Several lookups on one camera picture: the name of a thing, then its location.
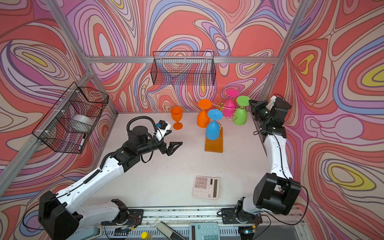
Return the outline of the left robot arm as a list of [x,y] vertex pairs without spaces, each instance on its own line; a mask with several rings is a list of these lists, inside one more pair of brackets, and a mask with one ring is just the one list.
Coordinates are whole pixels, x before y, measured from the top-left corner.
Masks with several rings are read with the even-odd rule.
[[39,202],[38,221],[53,240],[66,240],[78,229],[111,222],[125,225],[130,213],[119,199],[86,207],[84,202],[107,183],[126,173],[135,164],[144,160],[143,155],[160,151],[171,156],[183,143],[165,142],[172,133],[171,124],[158,123],[148,117],[139,116],[127,123],[128,140],[114,152],[103,158],[100,166],[57,193],[44,193]]

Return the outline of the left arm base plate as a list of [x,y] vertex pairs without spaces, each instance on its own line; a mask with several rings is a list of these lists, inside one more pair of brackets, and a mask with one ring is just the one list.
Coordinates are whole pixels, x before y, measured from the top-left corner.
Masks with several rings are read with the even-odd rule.
[[137,227],[142,224],[144,209],[128,209],[126,213],[118,214],[117,220],[104,221],[102,226],[127,226]]

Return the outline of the gold wire rack wooden base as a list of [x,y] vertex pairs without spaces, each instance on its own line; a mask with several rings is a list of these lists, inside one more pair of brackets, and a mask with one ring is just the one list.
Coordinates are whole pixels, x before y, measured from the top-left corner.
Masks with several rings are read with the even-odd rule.
[[239,92],[235,89],[227,89],[225,94],[230,99],[224,103],[219,103],[216,105],[216,109],[211,109],[207,113],[210,123],[206,127],[206,152],[223,153],[223,127],[219,121],[223,118],[230,121],[237,119],[234,100],[238,97]]

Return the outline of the magenta wine glass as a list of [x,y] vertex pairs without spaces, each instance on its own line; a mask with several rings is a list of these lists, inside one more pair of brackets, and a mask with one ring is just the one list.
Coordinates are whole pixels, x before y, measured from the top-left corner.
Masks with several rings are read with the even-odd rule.
[[234,100],[239,95],[239,92],[235,89],[227,89],[225,93],[228,97],[230,97],[230,99],[224,104],[223,115],[226,118],[230,119],[235,113],[236,108]]

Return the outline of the marker pen in basket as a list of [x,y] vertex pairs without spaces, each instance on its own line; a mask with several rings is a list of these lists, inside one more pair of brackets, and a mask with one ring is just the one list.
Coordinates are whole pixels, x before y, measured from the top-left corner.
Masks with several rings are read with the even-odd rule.
[[85,138],[86,138],[86,134],[83,134],[83,137],[82,137],[81,142],[80,142],[79,147],[78,147],[79,152],[81,152],[83,149]]

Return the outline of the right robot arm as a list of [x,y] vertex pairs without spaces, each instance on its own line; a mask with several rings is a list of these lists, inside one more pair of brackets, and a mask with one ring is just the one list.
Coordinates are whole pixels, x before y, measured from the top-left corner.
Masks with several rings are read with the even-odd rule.
[[292,106],[276,96],[269,101],[250,100],[249,106],[253,119],[260,125],[257,134],[263,137],[271,169],[256,185],[252,198],[238,200],[235,215],[241,223],[254,220],[258,209],[288,215],[301,192],[301,184],[290,171],[286,152],[284,123]]

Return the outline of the silver tape roll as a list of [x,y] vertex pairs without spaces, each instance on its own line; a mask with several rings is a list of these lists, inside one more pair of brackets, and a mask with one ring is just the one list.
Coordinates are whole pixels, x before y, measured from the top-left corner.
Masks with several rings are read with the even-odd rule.
[[90,119],[87,116],[79,115],[79,114],[74,115],[71,118],[71,121],[77,122],[77,123],[81,123],[81,124],[85,124],[85,125],[89,125],[89,126],[92,126],[94,124],[94,121],[92,119]]

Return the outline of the blue wine glass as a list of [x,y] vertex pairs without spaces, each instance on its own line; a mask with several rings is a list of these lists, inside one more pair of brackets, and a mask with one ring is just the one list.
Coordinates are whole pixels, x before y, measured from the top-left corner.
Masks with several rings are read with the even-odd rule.
[[208,116],[211,121],[206,127],[206,138],[214,141],[220,136],[221,125],[218,121],[223,118],[223,113],[220,110],[213,109],[208,112]]

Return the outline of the orange wine glass front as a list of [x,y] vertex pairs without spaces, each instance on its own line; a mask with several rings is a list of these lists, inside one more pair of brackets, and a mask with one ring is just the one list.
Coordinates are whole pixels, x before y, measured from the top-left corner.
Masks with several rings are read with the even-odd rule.
[[183,109],[181,107],[174,107],[171,109],[171,117],[175,121],[173,128],[175,130],[181,130],[183,124],[180,122],[183,117]]

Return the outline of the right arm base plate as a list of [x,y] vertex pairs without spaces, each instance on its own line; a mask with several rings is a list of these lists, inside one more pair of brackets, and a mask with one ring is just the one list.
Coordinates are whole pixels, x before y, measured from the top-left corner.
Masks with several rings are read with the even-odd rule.
[[263,223],[261,215],[250,214],[243,210],[237,213],[235,208],[223,208],[217,214],[221,216],[222,222],[225,225],[253,224],[258,226]]

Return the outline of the orange wine glass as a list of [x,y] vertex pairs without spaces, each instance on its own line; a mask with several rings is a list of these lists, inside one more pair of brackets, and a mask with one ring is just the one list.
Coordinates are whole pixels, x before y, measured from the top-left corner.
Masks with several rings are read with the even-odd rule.
[[208,116],[208,110],[212,107],[212,102],[207,99],[202,99],[198,102],[199,107],[202,109],[197,117],[197,125],[200,128],[206,128],[211,119]]
[[183,117],[183,109],[181,107],[174,107],[171,109],[171,117],[175,121],[173,128],[175,130],[181,130],[183,124],[180,122]]

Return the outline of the teal calculator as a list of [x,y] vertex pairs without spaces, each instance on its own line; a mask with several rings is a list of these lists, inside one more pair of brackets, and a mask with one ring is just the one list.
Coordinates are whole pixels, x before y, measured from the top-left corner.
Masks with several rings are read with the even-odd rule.
[[218,223],[191,223],[190,240],[220,240]]

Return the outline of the black phone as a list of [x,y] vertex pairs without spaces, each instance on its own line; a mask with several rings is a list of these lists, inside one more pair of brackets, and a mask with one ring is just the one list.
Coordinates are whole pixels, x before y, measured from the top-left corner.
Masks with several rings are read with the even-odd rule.
[[160,222],[157,226],[157,230],[166,236],[169,240],[186,240],[182,235],[170,228],[164,222]]

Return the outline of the pink calculator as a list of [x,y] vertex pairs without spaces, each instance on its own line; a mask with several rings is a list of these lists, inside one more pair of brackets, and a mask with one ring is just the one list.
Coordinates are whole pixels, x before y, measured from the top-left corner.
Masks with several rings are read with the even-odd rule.
[[194,198],[217,200],[219,198],[220,178],[195,176],[192,196]]

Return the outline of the orange wine glass rear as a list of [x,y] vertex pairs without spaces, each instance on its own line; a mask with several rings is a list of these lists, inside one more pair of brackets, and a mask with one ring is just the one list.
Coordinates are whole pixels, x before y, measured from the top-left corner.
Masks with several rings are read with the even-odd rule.
[[200,128],[206,128],[211,119],[208,116],[208,110],[212,107],[212,102],[207,99],[202,99],[198,102],[199,107],[202,109],[197,117],[197,125]]

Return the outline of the green wine glass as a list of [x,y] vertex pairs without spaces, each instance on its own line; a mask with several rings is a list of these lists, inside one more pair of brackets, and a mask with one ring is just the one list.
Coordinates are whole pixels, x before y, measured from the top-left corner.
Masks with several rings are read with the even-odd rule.
[[247,96],[239,96],[236,100],[238,108],[235,110],[233,122],[237,126],[243,126],[247,122],[248,114],[246,107],[250,105],[250,98]]

